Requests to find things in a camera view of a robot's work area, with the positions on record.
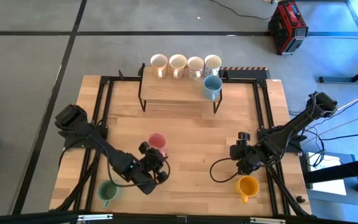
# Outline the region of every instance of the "mug handle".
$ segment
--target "mug handle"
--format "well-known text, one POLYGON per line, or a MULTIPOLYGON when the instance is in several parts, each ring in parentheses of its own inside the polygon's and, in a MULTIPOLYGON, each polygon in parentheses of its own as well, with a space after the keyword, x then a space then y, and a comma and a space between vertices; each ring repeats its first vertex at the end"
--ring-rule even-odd
POLYGON ((158 69, 158 77, 159 77, 159 78, 162 78, 162 68, 159 68, 159 69, 158 69))
POLYGON ((212 101, 215 101, 215 97, 216 97, 215 92, 212 91, 212 92, 211 92, 211 100, 212 100, 212 101))
POLYGON ((212 69, 212 75, 218 75, 220 67, 212 69))
POLYGON ((107 206, 109 205, 110 201, 105 201, 103 203, 103 209, 107 208, 107 206))
POLYGON ((175 70, 173 71, 173 76, 174 76, 175 78, 178 78, 178 73, 179 73, 179 69, 175 69, 175 70))
POLYGON ((247 195, 241 195, 242 203, 248 202, 248 196, 247 195))

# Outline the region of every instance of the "mug rack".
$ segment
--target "mug rack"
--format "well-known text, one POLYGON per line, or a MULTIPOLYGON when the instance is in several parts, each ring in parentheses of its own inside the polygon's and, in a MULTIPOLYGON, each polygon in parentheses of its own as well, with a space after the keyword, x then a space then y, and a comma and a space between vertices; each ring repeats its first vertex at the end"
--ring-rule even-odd
MULTIPOLYGON (((119 71, 119 75, 124 78, 121 71, 119 71)), ((213 102, 213 111, 216 113, 223 99, 222 89, 214 101, 201 94, 204 78, 191 80, 187 76, 173 78, 171 75, 155 78, 152 68, 145 67, 144 63, 138 71, 138 76, 140 76, 138 97, 143 112, 146 111, 147 101, 185 101, 213 102)))

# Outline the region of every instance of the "wooden table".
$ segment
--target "wooden table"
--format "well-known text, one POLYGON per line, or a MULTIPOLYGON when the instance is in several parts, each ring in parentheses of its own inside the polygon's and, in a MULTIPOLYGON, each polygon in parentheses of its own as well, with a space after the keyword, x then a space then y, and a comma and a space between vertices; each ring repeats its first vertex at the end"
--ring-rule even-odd
MULTIPOLYGON (((89 120, 92 117, 100 78, 96 75, 84 76, 78 95, 77 104, 86 110, 89 120)), ((274 123, 285 124, 290 117, 282 83, 280 80, 267 80, 267 86, 274 123)), ((148 102, 147 110, 143 112, 137 97, 138 87, 139 82, 114 82, 107 140, 115 148, 140 158, 139 144, 152 133, 162 133, 168 141, 166 151, 169 155, 171 176, 150 195, 144 195, 137 187, 120 189, 118 198, 103 210, 103 203, 97 196, 99 184, 108 180, 106 158, 102 156, 91 207, 93 212, 272 216, 265 169, 261 168, 252 173, 259 181, 260 190, 247 204, 242 203, 234 189, 234 183, 240 176, 223 184, 215 183, 209 177, 211 164, 218 159, 229 157, 229 146, 236 143, 239 131, 251 133, 251 144, 257 141, 258 121, 252 85, 225 83, 224 100, 216 114, 211 110, 210 102, 199 101, 148 102)), ((267 122, 262 90, 260 96, 264 121, 267 122)), ((105 95, 103 97, 100 113, 103 111, 105 95)), ((71 149, 65 154, 50 208, 59 206, 76 185, 84 152, 84 149, 71 149)), ((311 213, 298 156, 286 153, 282 166, 289 191, 294 197, 301 195, 305 198, 306 202, 301 206, 311 213)), ((213 175, 216 179, 226 179, 235 172, 235 163, 225 161, 215 166, 213 175)), ((117 174, 112 173, 113 179, 125 184, 117 174)), ((80 208, 84 207, 87 191, 86 186, 80 208)), ((283 213, 277 187, 276 196, 279 212, 283 213)))

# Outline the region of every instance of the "blue mug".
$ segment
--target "blue mug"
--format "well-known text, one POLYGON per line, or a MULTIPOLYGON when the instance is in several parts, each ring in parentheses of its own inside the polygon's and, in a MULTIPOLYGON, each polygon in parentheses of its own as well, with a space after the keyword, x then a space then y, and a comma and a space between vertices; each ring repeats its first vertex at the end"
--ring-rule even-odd
POLYGON ((215 101, 216 96, 219 94, 223 86, 221 78, 217 75, 208 75, 204 79, 203 96, 215 101))

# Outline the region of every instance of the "gray floor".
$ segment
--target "gray floor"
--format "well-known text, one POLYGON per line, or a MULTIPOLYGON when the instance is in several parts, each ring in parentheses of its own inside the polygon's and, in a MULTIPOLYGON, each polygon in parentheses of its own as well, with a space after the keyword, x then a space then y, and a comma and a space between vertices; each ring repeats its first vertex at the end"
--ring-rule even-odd
MULTIPOLYGON (((80 2, 0 1, 0 30, 71 30, 80 2)), ((232 0, 225 4, 241 14, 260 17, 269 17, 275 9, 264 1, 232 0)), ((342 2, 298 5, 310 31, 357 31, 342 2)), ((94 0, 86 5, 80 30, 265 31, 267 22, 237 17, 207 0, 94 0)), ((4 140, 0 147, 0 215, 9 213, 67 41, 68 37, 0 37, 0 138, 4 140)), ((269 37, 77 37, 53 116, 75 103, 83 75, 117 75, 118 69, 124 75, 135 75, 141 63, 156 53, 187 57, 218 54, 226 66, 267 66, 272 78, 282 80, 292 111, 301 111, 313 91, 325 91, 340 105, 358 97, 358 85, 317 83, 321 75, 351 77, 358 73, 358 38, 310 37, 294 55, 282 57, 275 55, 269 37)), ((318 129, 324 131, 357 116, 358 104, 318 129)), ((358 121, 326 137, 353 133, 358 133, 358 121)), ((48 209, 62 144, 50 123, 24 212, 48 209)), ((314 143, 306 148, 316 150, 314 143)), ((358 159, 358 138, 327 142, 326 149, 355 154, 358 159)), ((346 208, 316 204, 313 212, 322 217, 358 220, 358 214, 349 218, 349 213, 343 212, 346 208), (332 212, 321 212, 322 207, 332 212)))

